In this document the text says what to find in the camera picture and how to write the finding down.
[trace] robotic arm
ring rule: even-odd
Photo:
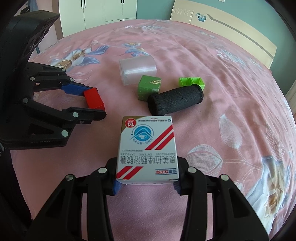
[[[76,124],[101,120],[105,111],[71,107],[58,111],[33,100],[36,91],[62,89],[83,95],[91,87],[75,83],[64,69],[28,62],[35,47],[59,15],[36,11],[14,18],[25,0],[5,1],[0,16],[0,143],[9,149],[66,145]],[[120,188],[115,179],[117,158],[89,176],[67,175],[47,200],[27,232],[27,241],[83,241],[81,202],[88,194],[89,241],[113,241],[106,196]],[[268,241],[256,213],[227,175],[210,177],[178,157],[179,180],[174,187],[188,195],[181,241],[204,241],[207,228],[207,193],[214,203],[211,241]]]

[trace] translucent plastic cup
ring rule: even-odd
[[[151,55],[122,59],[119,68],[123,85],[138,84],[143,75],[156,76],[156,64]]]

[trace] red rectangular block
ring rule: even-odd
[[[91,88],[83,92],[87,105],[90,109],[105,111],[104,103],[99,95],[97,88]]]

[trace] black cylinder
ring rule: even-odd
[[[186,109],[203,100],[203,91],[199,85],[184,86],[148,97],[148,108],[152,115],[165,115]]]

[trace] green compartment box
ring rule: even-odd
[[[143,75],[138,84],[138,99],[147,101],[151,94],[158,94],[161,78]]]
[[[180,80],[179,80],[180,87],[190,86],[193,84],[199,85],[202,88],[202,90],[205,87],[205,83],[203,82],[202,78],[200,78],[200,77],[180,78]]]

